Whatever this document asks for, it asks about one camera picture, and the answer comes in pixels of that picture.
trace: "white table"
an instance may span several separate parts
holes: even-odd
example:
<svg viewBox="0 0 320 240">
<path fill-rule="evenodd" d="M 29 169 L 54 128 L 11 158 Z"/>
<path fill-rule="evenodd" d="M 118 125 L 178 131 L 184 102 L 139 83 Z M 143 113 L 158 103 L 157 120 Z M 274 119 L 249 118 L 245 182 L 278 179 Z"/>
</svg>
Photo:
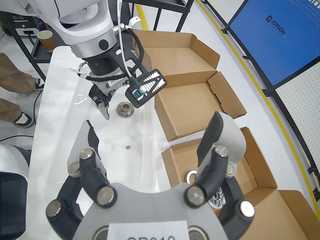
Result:
<svg viewBox="0 0 320 240">
<path fill-rule="evenodd" d="M 116 114 L 116 106 L 127 101 L 124 96 L 127 87 L 122 87 L 111 100 L 110 120 L 105 120 L 88 97 L 92 83 L 68 69 L 77 69 L 82 62 L 68 46 L 57 47 L 52 54 L 30 162 L 26 206 L 28 239 L 59 239 L 47 221 L 45 210 L 68 177 L 67 159 L 84 120 L 90 120 L 99 138 L 98 151 L 111 183 L 151 193 L 170 188 L 162 157 L 159 157 L 169 144 L 153 100 L 135 109 L 132 117 L 121 118 Z M 87 99 L 76 105 L 78 95 Z M 157 157 L 160 163 L 156 168 Z M 92 204 L 84 191 L 80 192 L 77 202 L 83 215 Z"/>
</svg>

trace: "floor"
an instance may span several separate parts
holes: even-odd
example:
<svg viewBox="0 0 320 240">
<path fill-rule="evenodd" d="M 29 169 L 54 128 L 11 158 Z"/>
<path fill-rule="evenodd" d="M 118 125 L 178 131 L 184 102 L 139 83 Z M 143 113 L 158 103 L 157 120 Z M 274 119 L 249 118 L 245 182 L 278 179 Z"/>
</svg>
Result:
<svg viewBox="0 0 320 240">
<path fill-rule="evenodd" d="M 135 6 L 135 15 L 144 14 L 146 25 L 141 26 L 140 23 L 135 25 L 137 29 L 153 29 L 157 9 L 147 6 Z M 158 31 L 175 31 L 180 13 L 163 10 L 158 24 Z M 263 155 L 269 164 L 269 167 L 274 175 L 279 189 L 282 190 L 298 190 L 305 196 L 309 204 L 314 208 L 311 201 L 309 191 L 306 187 L 302 173 L 297 165 L 292 151 L 286 142 L 279 125 L 275 121 L 270 110 L 266 106 L 264 100 L 258 93 L 252 80 L 242 67 L 239 60 L 227 45 L 225 40 L 221 37 L 215 25 L 209 19 L 208 15 L 203 9 L 194 2 L 183 28 L 182 32 L 193 33 L 198 39 L 203 41 L 214 51 L 220 54 L 220 61 L 218 64 L 218 71 L 221 71 L 240 101 L 247 110 L 247 114 L 241 118 L 236 119 L 239 127 L 247 126 L 253 133 Z M 31 51 L 32 44 L 28 39 L 23 39 L 27 48 Z M 8 37 L 0 30 L 0 52 L 7 54 L 11 61 L 21 71 L 38 77 L 37 73 L 24 56 L 21 49 L 12 37 Z M 40 68 L 47 74 L 49 64 L 39 64 Z M 255 71 L 251 69 L 255 79 L 259 82 Z M 0 88 L 0 97 L 8 101 L 20 105 L 22 111 L 32 115 L 33 105 L 38 93 L 30 95 L 21 95 L 7 92 Z M 41 102 L 41 96 L 35 104 L 35 116 Z M 28 129 L 19 129 L 9 122 L 0 121 L 0 140 L 13 135 L 31 135 L 33 136 L 35 126 Z M 15 137 L 5 141 L 6 143 L 18 145 L 25 149 L 31 149 L 32 138 L 30 137 Z"/>
</svg>

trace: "brown trousers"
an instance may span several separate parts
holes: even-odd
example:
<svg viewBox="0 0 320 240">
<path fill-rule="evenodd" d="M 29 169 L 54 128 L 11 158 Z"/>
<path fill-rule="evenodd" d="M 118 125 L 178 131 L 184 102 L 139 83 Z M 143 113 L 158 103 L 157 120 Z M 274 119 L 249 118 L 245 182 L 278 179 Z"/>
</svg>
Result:
<svg viewBox="0 0 320 240">
<path fill-rule="evenodd" d="M 6 54 L 0 53 L 0 87 L 17 94 L 33 91 L 36 78 L 19 71 Z M 21 114 L 19 105 L 0 98 L 0 120 L 13 122 Z"/>
</svg>

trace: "cardboard box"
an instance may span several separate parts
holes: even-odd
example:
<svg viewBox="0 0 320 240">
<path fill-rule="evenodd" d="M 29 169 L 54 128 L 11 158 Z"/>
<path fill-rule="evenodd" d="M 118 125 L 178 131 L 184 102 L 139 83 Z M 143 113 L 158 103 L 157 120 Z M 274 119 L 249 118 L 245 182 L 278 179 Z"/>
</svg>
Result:
<svg viewBox="0 0 320 240">
<path fill-rule="evenodd" d="M 247 149 L 235 176 L 255 218 L 242 236 L 251 239 L 320 239 L 320 221 L 299 191 L 277 190 L 277 184 L 249 128 L 241 129 Z M 171 187 L 184 182 L 198 166 L 200 140 L 173 146 L 162 153 Z"/>
<path fill-rule="evenodd" d="M 143 63 L 168 82 L 155 97 L 168 141 L 201 131 L 215 111 L 233 118 L 247 113 L 221 72 L 220 55 L 190 33 L 135 30 L 145 50 Z M 139 53 L 137 44 L 134 48 Z"/>
</svg>

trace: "brown paper cup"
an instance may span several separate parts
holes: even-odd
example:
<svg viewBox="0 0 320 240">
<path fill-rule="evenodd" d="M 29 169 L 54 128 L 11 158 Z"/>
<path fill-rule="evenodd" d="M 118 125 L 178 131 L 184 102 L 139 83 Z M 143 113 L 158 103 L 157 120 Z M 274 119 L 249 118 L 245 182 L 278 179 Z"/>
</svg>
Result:
<svg viewBox="0 0 320 240">
<path fill-rule="evenodd" d="M 49 51 L 54 51 L 56 43 L 54 40 L 54 35 L 49 30 L 43 30 L 37 33 L 37 38 L 41 41 L 43 47 Z"/>
</svg>

